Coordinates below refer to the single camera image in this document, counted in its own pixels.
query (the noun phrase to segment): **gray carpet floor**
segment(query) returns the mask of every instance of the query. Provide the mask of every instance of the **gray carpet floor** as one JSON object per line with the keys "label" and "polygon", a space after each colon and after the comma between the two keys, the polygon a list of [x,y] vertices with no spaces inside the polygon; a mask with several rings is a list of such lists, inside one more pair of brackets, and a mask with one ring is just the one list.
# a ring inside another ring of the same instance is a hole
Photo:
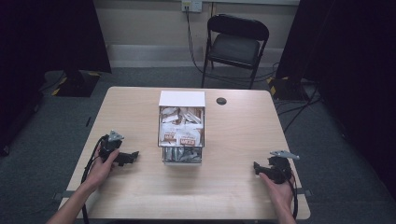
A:
{"label": "gray carpet floor", "polygon": [[[258,76],[272,71],[261,68]],[[231,77],[245,73],[230,67],[219,67],[214,72]],[[47,73],[45,86],[61,74]],[[253,89],[268,90],[264,78],[258,80]],[[200,84],[201,75],[194,67],[113,68],[113,74],[101,76],[90,98],[52,96],[56,85],[43,91],[38,111],[10,145],[10,155],[0,158],[0,223],[44,223],[56,212],[60,202],[52,197],[66,189],[108,88],[199,88]],[[206,80],[205,87],[246,88],[213,78]],[[314,88],[305,85],[308,94]],[[302,105],[274,103],[278,113]],[[284,128],[296,113],[297,110],[279,115]],[[302,184],[313,193],[307,198],[311,218],[298,223],[396,223],[396,203],[368,162],[343,138],[337,119],[323,102],[308,106],[285,135],[290,151],[302,158],[295,162]]]}

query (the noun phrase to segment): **white wall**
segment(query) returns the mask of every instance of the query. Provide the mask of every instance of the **white wall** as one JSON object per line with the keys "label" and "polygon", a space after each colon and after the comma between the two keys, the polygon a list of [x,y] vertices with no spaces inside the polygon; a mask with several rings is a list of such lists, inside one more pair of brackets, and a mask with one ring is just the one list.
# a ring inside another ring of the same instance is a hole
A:
{"label": "white wall", "polygon": [[[94,3],[105,42],[109,45],[112,66],[147,66],[152,61],[156,61],[153,63],[156,65],[163,64],[158,61],[169,63],[169,55],[173,55],[174,64],[186,61],[184,64],[191,65],[187,18],[181,12],[180,1],[94,0]],[[203,2],[201,13],[190,13],[196,60],[201,62],[204,58],[206,22],[213,11],[214,14],[228,13],[263,22],[270,37],[261,66],[272,66],[280,60],[296,10],[295,5]]]}
{"label": "white wall", "polygon": [[[107,44],[188,46],[187,19],[175,1],[94,1]],[[191,13],[194,43],[204,43],[210,3]],[[297,6],[216,3],[216,13],[262,21],[270,30],[267,48],[283,49]]]}

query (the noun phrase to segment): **person's wrist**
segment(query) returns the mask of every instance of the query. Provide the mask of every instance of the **person's wrist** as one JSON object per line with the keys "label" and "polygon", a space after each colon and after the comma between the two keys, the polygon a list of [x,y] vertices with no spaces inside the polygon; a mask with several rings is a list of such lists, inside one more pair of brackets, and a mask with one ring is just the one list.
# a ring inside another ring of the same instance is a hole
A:
{"label": "person's wrist", "polygon": [[277,214],[291,213],[290,204],[274,202],[274,208],[275,208]]}
{"label": "person's wrist", "polygon": [[89,194],[94,193],[96,191],[96,189],[97,189],[97,187],[94,184],[92,184],[92,183],[90,183],[88,181],[82,183],[80,185],[80,187],[82,188],[83,191],[85,191],[85,192],[87,192]]}

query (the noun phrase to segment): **black folding chair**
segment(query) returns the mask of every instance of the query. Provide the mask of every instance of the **black folding chair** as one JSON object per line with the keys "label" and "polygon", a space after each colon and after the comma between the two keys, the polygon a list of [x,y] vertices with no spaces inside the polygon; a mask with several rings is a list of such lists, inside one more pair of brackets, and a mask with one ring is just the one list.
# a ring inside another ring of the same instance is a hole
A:
{"label": "black folding chair", "polygon": [[[212,32],[218,33],[212,44]],[[207,42],[201,88],[205,84],[208,61],[252,70],[249,88],[253,86],[257,69],[269,36],[260,21],[219,14],[207,22]]]}

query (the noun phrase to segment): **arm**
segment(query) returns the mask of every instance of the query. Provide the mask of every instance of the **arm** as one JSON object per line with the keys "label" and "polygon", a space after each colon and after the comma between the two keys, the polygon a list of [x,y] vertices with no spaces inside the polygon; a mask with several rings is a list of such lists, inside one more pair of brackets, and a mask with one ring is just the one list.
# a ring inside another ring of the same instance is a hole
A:
{"label": "arm", "polygon": [[295,224],[296,221],[291,214],[290,208],[293,193],[291,192],[289,183],[286,181],[278,185],[268,178],[266,174],[259,173],[259,176],[268,189],[278,222],[280,224]]}
{"label": "arm", "polygon": [[84,183],[77,188],[73,195],[47,223],[73,223],[90,195],[106,180],[108,173],[111,170],[112,163],[119,153],[120,151],[118,149],[114,150],[108,156],[106,162],[102,162],[101,158],[97,158],[94,161],[90,173]]}

